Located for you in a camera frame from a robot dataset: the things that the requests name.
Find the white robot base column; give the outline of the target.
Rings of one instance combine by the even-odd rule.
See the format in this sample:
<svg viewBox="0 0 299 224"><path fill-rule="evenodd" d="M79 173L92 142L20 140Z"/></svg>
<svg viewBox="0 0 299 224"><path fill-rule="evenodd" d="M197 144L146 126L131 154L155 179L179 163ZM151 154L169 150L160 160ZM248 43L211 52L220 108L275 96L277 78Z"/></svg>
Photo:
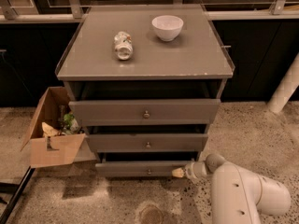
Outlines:
<svg viewBox="0 0 299 224"><path fill-rule="evenodd" d="M279 113L288 103L299 87L299 53L294 58L290 68L281 79L267 106L270 111Z"/></svg>

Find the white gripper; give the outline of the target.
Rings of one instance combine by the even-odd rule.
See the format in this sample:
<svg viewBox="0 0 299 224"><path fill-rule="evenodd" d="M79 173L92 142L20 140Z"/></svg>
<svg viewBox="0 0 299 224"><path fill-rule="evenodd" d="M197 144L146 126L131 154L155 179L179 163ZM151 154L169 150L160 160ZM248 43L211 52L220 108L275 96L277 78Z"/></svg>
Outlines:
<svg viewBox="0 0 299 224"><path fill-rule="evenodd" d="M186 176L191 181L196 181L202 177L207 177L209 171L203 161L193 161L188 163L184 168L177 168L172 171L172 176L183 178Z"/></svg>

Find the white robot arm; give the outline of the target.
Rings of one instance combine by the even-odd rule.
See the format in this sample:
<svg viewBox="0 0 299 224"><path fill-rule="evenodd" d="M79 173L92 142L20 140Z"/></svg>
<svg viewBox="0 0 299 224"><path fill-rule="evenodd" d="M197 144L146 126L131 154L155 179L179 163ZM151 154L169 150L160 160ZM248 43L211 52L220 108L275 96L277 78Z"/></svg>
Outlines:
<svg viewBox="0 0 299 224"><path fill-rule="evenodd" d="M191 161L173 170L172 176L192 181L211 177L212 224L261 224L260 213L282 216L291 208L291 194L284 184L218 154Z"/></svg>

